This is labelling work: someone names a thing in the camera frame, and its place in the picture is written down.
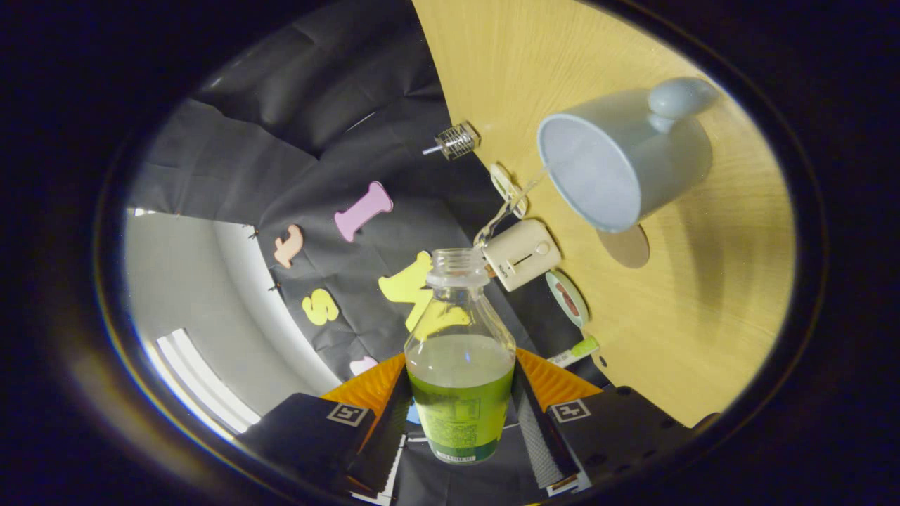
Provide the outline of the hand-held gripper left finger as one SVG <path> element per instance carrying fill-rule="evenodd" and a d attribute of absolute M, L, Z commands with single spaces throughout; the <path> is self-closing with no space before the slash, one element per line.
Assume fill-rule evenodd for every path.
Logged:
<path fill-rule="evenodd" d="M 401 451 L 411 384 L 402 353 L 327 394 L 290 395 L 237 436 L 267 463 L 334 493 L 384 493 Z"/>

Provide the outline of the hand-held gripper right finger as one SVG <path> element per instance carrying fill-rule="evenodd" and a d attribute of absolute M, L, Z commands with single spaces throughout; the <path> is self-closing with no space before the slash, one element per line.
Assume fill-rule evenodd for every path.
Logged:
<path fill-rule="evenodd" d="M 512 400 L 537 486 L 582 491 L 636 473 L 695 436 L 630 387 L 603 390 L 526 349 Z"/>

